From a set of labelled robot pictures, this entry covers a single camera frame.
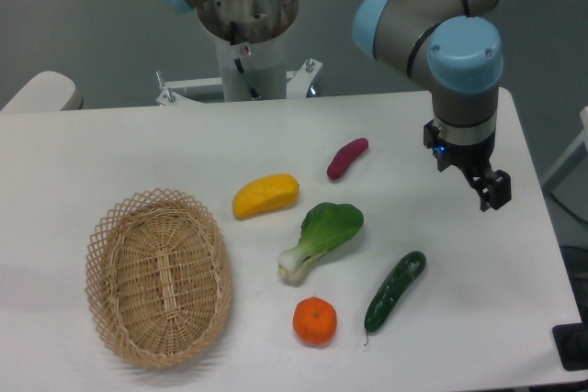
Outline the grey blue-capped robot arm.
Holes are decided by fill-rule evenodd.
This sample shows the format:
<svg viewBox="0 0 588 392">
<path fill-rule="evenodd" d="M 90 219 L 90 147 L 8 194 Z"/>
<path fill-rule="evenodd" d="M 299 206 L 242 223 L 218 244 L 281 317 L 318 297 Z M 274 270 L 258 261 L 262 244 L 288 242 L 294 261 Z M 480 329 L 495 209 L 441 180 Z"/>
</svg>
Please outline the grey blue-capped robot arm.
<svg viewBox="0 0 588 392">
<path fill-rule="evenodd" d="M 216 40 L 227 101 L 286 96 L 282 39 L 299 0 L 164 1 L 178 14 L 196 12 Z M 424 146 L 439 170 L 463 173 L 485 210 L 512 197 L 510 175 L 490 162 L 503 54 L 500 34 L 484 16 L 502 1 L 364 0 L 352 25 L 359 49 L 431 94 Z"/>
</svg>

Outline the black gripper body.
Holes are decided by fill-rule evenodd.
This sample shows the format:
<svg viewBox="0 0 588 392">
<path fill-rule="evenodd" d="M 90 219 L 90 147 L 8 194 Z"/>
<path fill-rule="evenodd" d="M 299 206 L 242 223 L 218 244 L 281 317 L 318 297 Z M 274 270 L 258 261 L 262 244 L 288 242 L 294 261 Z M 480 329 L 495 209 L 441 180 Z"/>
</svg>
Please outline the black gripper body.
<svg viewBox="0 0 588 392">
<path fill-rule="evenodd" d="M 437 170 L 455 166 L 469 183 L 493 175 L 491 156 L 495 142 L 495 127 L 491 121 L 470 128 L 450 126 L 436 119 L 424 126 L 424 146 L 432 151 Z"/>
</svg>

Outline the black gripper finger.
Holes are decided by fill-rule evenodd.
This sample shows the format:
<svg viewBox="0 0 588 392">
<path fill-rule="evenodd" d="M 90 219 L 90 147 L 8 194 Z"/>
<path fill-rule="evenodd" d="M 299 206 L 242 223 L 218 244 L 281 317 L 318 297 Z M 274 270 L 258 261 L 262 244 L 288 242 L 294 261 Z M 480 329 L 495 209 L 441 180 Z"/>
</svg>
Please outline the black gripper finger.
<svg viewBox="0 0 588 392">
<path fill-rule="evenodd" d="M 502 170 L 488 169 L 480 179 L 480 209 L 498 210 L 512 199 L 511 176 Z"/>
</svg>

